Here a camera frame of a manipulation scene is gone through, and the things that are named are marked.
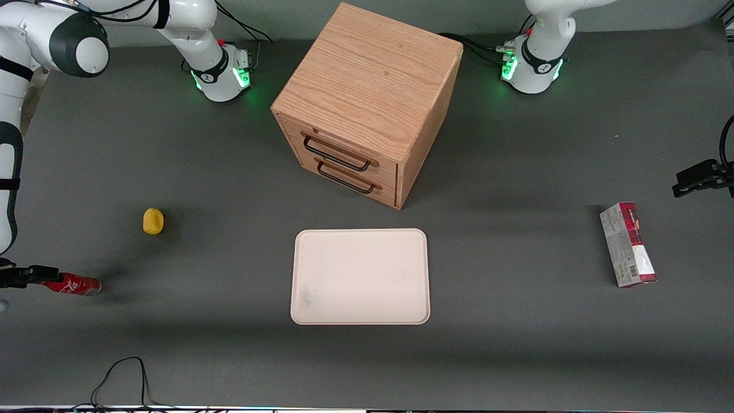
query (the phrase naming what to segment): red can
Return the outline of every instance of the red can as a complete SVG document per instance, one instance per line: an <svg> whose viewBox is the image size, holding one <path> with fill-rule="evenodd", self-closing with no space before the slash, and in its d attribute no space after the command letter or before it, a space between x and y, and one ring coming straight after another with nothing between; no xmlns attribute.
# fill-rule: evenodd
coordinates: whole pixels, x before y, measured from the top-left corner
<svg viewBox="0 0 734 413"><path fill-rule="evenodd" d="M64 294L97 295L102 288L102 283L91 277L82 277L75 274L61 273L62 281L42 281L37 284L45 285L51 291L63 292Z"/></svg>

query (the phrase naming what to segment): wooden cabinet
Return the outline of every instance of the wooden cabinet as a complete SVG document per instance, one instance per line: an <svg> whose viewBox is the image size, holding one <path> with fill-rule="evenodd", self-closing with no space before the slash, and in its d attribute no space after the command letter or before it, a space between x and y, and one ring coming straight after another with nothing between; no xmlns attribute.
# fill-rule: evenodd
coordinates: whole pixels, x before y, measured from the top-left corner
<svg viewBox="0 0 734 413"><path fill-rule="evenodd" d="M303 168L401 209L446 117L462 50L342 3L271 110Z"/></svg>

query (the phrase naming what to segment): green led light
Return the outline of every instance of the green led light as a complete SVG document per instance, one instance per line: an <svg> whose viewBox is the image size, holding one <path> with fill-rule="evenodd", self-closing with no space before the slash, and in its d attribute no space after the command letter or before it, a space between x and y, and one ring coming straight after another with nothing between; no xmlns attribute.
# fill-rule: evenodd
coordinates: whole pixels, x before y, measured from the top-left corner
<svg viewBox="0 0 734 413"><path fill-rule="evenodd" d="M196 75L194 74L194 71L191 71L191 77L194 78L194 82L196 82L196 88L198 90L201 90L201 85L199 85L199 79L196 78Z"/></svg>
<svg viewBox="0 0 734 413"><path fill-rule="evenodd" d="M558 68L556 69L556 74L553 75L553 80L558 79L558 75L561 74L561 66L563 66L563 59L558 62Z"/></svg>
<svg viewBox="0 0 734 413"><path fill-rule="evenodd" d="M511 80L512 75L515 74L515 69L517 68L517 57L512 57L510 61L505 63L505 69L502 70L502 77L505 78L505 80Z"/></svg>
<svg viewBox="0 0 734 413"><path fill-rule="evenodd" d="M237 78L237 82L244 89L250 86L250 71L247 69L232 68L232 73Z"/></svg>

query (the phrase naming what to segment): wall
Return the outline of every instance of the wall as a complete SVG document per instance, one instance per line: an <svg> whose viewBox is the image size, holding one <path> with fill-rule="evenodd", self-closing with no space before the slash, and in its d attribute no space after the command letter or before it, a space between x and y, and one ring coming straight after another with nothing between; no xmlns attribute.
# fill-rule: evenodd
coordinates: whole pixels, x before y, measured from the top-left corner
<svg viewBox="0 0 734 413"><path fill-rule="evenodd" d="M314 39L340 0L221 0L237 18L277 39ZM518 30L528 12L522 0L349 0L350 3L433 32L506 33ZM577 12L582 32L675 29L708 20L725 0L619 0ZM113 46L152 46L166 40L152 29L109 27ZM217 37L246 38L220 15Z"/></svg>

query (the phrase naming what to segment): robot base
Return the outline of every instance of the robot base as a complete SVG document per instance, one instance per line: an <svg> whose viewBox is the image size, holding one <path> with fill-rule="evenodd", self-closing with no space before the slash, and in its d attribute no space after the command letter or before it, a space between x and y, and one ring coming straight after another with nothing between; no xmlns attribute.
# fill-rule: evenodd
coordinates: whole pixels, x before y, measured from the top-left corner
<svg viewBox="0 0 734 413"><path fill-rule="evenodd" d="M521 35L513 40L506 41L504 45L506 47L513 47L519 51L527 39L527 35ZM555 68L551 67L551 65L548 66L547 73L538 74L522 53L515 53L512 56L506 56L506 62L502 66L500 79L510 83L522 93L534 95L545 92L551 83L558 79L561 66L563 66L563 60Z"/></svg>
<svg viewBox="0 0 734 413"><path fill-rule="evenodd" d="M227 67L216 81L208 83L206 79L197 77L194 71L191 73L196 87L206 98L215 102L230 101L250 87L250 56L247 50L232 45L224 45L222 48L228 55Z"/></svg>

